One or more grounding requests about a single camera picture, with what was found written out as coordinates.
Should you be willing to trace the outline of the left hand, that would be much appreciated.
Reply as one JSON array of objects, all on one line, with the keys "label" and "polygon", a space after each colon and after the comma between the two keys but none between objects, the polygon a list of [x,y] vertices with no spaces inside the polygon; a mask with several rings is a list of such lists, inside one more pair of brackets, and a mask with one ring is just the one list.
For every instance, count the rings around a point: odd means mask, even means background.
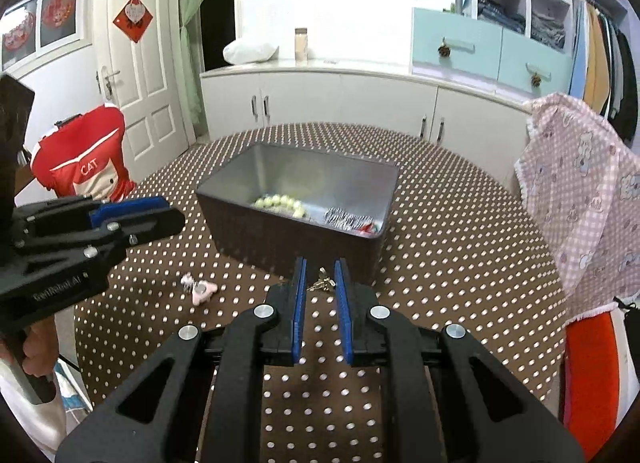
[{"label": "left hand", "polygon": [[24,360],[21,367],[26,374],[43,377],[53,372],[60,354],[53,316],[35,322],[28,328],[22,350]]}]

